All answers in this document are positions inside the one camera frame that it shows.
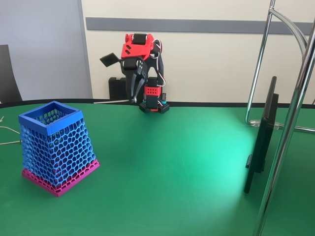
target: robotic arm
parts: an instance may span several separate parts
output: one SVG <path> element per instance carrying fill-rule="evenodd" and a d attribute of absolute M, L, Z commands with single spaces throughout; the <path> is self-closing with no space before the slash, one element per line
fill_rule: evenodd
<path fill-rule="evenodd" d="M 121 64 L 122 73 L 126 76 L 126 93 L 130 102 L 137 102 L 137 95 L 145 86 L 144 96 L 151 96 L 150 104 L 145 100 L 144 104 L 140 104 L 140 108 L 142 106 L 149 111 L 159 109 L 161 111 L 164 106 L 169 109 L 169 105 L 166 104 L 166 94 L 161 93 L 161 87 L 165 85 L 161 52 L 161 41 L 154 40 L 151 34 L 126 34 L 121 59 L 111 53 L 100 60 L 106 67 L 117 62 Z M 148 78 L 151 67 L 157 73 L 156 78 Z"/>

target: black chair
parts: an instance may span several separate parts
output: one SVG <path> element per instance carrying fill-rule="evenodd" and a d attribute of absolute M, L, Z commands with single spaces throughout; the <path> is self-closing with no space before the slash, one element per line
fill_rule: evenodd
<path fill-rule="evenodd" d="M 8 45 L 0 45 L 0 102 L 22 101 L 13 75 Z"/>

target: red bracket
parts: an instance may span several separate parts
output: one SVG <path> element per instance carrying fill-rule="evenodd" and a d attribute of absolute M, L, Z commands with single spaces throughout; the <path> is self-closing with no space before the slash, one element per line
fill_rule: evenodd
<path fill-rule="evenodd" d="M 150 52 L 154 47 L 153 36 L 151 34 L 147 34 L 146 43 L 144 45 L 133 44 L 132 36 L 133 34 L 126 34 L 126 43 L 123 45 L 121 58 L 142 56 L 142 59 L 146 60 L 150 56 Z"/>
<path fill-rule="evenodd" d="M 160 96 L 161 87 L 149 87 L 147 85 L 144 86 L 144 94 L 151 96 Z"/>

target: monitor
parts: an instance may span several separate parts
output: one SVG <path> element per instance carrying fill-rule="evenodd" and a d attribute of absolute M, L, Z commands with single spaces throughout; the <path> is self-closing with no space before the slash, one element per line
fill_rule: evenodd
<path fill-rule="evenodd" d="M 275 126 L 276 112 L 279 95 L 274 93 L 277 77 L 272 77 L 269 87 L 264 111 L 260 120 L 258 135 L 251 155 L 249 155 L 246 168 L 248 168 L 244 192 L 249 193 L 254 173 L 261 173 L 264 170 L 265 158 L 272 132 Z"/>

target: green table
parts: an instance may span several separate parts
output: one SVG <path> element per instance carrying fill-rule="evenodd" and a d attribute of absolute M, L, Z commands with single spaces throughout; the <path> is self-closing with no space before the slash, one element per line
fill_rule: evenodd
<path fill-rule="evenodd" d="M 0 146 L 0 236 L 251 236 L 281 131 L 265 172 L 243 193 L 257 129 L 245 108 L 173 107 L 163 115 L 135 106 L 81 109 L 101 166 L 60 198 L 21 177 L 19 144 Z M 1 125 L 38 105 L 0 109 Z M 252 109 L 259 118 L 262 108 Z M 283 122 L 287 109 L 279 108 Z M 298 125 L 314 127 L 315 110 Z M 0 143 L 18 140 L 0 129 Z M 295 132 L 264 236 L 315 232 L 315 135 Z"/>

